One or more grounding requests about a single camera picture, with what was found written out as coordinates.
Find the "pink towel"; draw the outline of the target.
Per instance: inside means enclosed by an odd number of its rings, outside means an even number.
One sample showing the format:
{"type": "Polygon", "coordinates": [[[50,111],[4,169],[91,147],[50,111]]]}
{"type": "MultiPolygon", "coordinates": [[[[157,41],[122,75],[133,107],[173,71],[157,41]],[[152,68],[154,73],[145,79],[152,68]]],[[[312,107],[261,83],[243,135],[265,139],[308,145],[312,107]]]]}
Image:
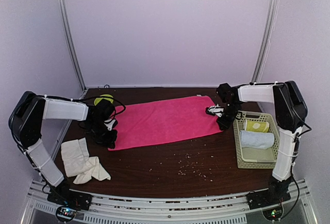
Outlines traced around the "pink towel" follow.
{"type": "Polygon", "coordinates": [[[213,105],[208,96],[127,105],[116,116],[116,146],[108,150],[162,145],[219,133],[217,118],[205,113],[206,107],[213,105]]]}

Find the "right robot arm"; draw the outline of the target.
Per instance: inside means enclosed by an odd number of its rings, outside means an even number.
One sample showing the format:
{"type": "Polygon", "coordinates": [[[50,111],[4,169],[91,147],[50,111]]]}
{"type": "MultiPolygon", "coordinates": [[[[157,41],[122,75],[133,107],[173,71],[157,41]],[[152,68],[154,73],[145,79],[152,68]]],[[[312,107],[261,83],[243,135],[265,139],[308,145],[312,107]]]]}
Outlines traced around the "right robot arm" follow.
{"type": "Polygon", "coordinates": [[[230,86],[223,83],[216,89],[217,95],[226,104],[221,117],[217,118],[220,130],[229,129],[241,110],[241,104],[247,102],[272,103],[275,109],[276,123],[280,131],[280,142],[275,167],[265,191],[264,199],[275,204],[284,196],[293,181],[293,163],[299,150],[299,139],[304,134],[303,127],[311,131],[305,123],[307,106],[294,81],[284,83],[250,83],[230,86]]]}

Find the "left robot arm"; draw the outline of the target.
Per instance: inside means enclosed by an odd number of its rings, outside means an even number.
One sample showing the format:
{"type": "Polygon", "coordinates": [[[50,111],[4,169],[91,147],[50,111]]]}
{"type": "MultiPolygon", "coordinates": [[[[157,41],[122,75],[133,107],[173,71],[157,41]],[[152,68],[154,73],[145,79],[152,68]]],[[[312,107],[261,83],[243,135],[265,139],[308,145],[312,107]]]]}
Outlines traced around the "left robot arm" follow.
{"type": "Polygon", "coordinates": [[[89,156],[84,138],[62,144],[66,167],[66,172],[62,173],[43,144],[42,123],[48,119],[75,120],[82,123],[86,134],[92,136],[97,144],[114,149],[118,135],[115,126],[119,112],[114,106],[117,100],[111,95],[91,99],[93,104],[88,103],[89,98],[68,99],[26,91],[8,120],[17,147],[34,170],[41,174],[62,205],[70,205],[74,201],[68,177],[76,177],[75,183],[80,184],[91,178],[107,180],[110,175],[102,168],[97,157],[89,156]]]}

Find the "yellow rolled towel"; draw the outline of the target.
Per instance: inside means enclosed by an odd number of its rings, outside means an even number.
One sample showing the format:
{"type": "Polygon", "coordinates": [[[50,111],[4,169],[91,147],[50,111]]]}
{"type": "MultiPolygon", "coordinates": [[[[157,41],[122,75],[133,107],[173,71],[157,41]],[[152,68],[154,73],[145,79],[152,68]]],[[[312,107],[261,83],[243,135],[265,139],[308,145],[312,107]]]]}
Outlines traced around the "yellow rolled towel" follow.
{"type": "Polygon", "coordinates": [[[245,119],[243,129],[249,132],[267,133],[269,131],[269,122],[253,121],[245,119]]]}

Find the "green bowl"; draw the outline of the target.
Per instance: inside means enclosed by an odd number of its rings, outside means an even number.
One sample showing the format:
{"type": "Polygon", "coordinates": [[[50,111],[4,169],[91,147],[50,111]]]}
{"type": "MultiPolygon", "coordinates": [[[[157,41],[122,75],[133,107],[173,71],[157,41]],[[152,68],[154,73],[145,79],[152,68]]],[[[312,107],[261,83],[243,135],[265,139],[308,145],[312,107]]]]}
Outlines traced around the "green bowl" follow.
{"type": "Polygon", "coordinates": [[[100,95],[99,97],[95,98],[94,100],[94,105],[98,105],[102,100],[106,100],[108,102],[110,102],[111,104],[114,102],[113,96],[110,94],[103,94],[100,95]]]}

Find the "white crumpled towel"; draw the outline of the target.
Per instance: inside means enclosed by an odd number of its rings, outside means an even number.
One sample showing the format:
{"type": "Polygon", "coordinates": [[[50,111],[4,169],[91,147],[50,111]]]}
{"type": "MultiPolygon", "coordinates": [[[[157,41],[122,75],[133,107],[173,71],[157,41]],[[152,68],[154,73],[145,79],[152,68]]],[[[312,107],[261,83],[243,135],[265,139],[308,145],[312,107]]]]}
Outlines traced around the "white crumpled towel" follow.
{"type": "Polygon", "coordinates": [[[75,177],[73,183],[76,185],[85,184],[92,178],[98,181],[111,180],[99,158],[90,156],[85,138],[63,142],[61,157],[66,176],[75,177]]]}

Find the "light blue rolled towel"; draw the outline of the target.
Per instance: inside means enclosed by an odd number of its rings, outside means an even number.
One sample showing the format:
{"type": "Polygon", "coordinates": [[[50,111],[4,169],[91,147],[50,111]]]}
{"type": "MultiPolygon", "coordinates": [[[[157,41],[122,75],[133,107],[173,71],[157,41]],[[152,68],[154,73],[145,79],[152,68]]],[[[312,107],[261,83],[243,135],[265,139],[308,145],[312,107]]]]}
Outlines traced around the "light blue rolled towel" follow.
{"type": "Polygon", "coordinates": [[[253,148],[266,150],[274,145],[275,138],[272,133],[258,133],[240,131],[241,146],[243,148],[253,148]]]}

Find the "beige plastic basket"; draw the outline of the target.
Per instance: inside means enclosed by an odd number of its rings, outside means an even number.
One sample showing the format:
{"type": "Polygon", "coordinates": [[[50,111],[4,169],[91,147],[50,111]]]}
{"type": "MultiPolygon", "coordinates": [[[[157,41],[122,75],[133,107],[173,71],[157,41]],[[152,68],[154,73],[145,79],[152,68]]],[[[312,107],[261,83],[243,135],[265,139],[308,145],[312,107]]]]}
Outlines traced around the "beige plastic basket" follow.
{"type": "Polygon", "coordinates": [[[240,111],[234,123],[239,169],[273,169],[279,147],[279,133],[267,113],[240,111]]]}

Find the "right aluminium frame post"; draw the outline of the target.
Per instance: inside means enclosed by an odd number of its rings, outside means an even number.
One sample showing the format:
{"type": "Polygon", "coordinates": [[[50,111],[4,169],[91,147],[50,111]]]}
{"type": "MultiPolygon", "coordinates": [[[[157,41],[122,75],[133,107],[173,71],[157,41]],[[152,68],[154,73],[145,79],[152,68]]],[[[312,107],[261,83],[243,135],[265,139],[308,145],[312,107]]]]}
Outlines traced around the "right aluminium frame post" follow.
{"type": "Polygon", "coordinates": [[[261,81],[263,70],[265,68],[265,64],[270,48],[271,34],[274,28],[275,19],[277,15],[278,1],[279,0],[269,0],[265,28],[263,31],[261,45],[259,48],[258,57],[256,60],[256,65],[252,76],[253,83],[261,81]]]}

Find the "aluminium frame post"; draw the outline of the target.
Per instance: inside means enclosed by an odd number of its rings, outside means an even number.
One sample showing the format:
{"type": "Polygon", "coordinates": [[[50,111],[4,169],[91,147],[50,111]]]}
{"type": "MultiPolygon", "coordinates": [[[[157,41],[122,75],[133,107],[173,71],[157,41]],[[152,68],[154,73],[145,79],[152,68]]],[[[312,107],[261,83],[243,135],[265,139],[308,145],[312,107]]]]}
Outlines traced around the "aluminium frame post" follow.
{"type": "Polygon", "coordinates": [[[261,45],[259,48],[258,57],[256,60],[256,65],[252,76],[253,83],[261,81],[263,70],[265,68],[265,64],[270,48],[271,34],[274,28],[275,19],[277,15],[278,1],[279,0],[269,0],[265,28],[263,31],[261,45]]]}
{"type": "Polygon", "coordinates": [[[85,91],[87,89],[87,87],[86,87],[85,81],[83,79],[83,74],[81,72],[81,68],[80,68],[80,65],[78,62],[76,49],[74,46],[74,41],[73,41],[71,29],[70,29],[65,0],[58,0],[58,3],[59,3],[60,14],[61,14],[64,34],[65,34],[65,40],[67,42],[67,46],[68,46],[68,50],[69,50],[69,56],[70,56],[71,62],[73,64],[73,69],[74,69],[75,75],[78,79],[80,88],[82,91],[85,91]]]}

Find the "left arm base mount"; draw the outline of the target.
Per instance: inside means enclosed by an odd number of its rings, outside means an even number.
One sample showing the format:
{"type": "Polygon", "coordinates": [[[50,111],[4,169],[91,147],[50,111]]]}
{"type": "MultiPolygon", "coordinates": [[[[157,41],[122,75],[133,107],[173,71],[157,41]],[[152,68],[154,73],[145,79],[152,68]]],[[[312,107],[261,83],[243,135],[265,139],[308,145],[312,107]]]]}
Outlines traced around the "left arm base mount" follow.
{"type": "Polygon", "coordinates": [[[58,205],[55,217],[62,223],[72,221],[79,211],[88,211],[92,201],[92,195],[69,190],[65,196],[51,190],[47,200],[58,205]]]}

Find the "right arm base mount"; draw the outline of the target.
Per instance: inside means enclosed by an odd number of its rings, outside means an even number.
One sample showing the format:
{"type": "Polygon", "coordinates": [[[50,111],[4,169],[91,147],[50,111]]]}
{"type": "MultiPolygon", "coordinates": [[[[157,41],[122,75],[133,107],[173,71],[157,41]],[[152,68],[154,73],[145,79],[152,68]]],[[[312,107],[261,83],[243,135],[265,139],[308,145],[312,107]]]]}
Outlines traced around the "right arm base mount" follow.
{"type": "Polygon", "coordinates": [[[280,221],[284,216],[283,203],[291,199],[288,192],[282,197],[271,198],[267,189],[250,191],[246,195],[250,210],[261,209],[263,217],[270,222],[280,221]]]}

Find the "aluminium front rail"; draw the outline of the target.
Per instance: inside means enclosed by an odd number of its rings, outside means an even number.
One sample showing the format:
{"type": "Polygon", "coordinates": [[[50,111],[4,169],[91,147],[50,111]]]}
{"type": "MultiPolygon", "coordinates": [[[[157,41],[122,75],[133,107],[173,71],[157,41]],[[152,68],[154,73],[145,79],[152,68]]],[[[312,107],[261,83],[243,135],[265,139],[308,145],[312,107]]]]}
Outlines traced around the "aluminium front rail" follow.
{"type": "Polygon", "coordinates": [[[92,194],[90,208],[70,223],[273,223],[273,210],[283,210],[280,223],[319,223],[304,180],[289,186],[290,200],[252,209],[247,193],[194,198],[133,198],[92,194]]]}

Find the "left aluminium frame post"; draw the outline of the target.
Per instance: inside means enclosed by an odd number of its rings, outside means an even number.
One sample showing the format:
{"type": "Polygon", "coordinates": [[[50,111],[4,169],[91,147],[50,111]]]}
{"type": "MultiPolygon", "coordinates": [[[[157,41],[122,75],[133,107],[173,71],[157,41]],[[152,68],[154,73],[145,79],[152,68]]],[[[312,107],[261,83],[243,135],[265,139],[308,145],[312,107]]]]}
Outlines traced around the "left aluminium frame post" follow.
{"type": "Polygon", "coordinates": [[[70,29],[65,0],[58,0],[58,3],[59,3],[60,14],[61,14],[64,34],[65,34],[65,40],[67,42],[67,46],[68,46],[68,50],[69,50],[69,56],[70,56],[71,62],[73,64],[73,69],[74,69],[75,75],[78,79],[80,88],[82,91],[85,91],[87,89],[87,87],[86,87],[85,81],[83,79],[83,74],[81,72],[81,68],[80,68],[80,65],[78,62],[76,49],[74,46],[74,41],[73,41],[71,29],[70,29]]]}

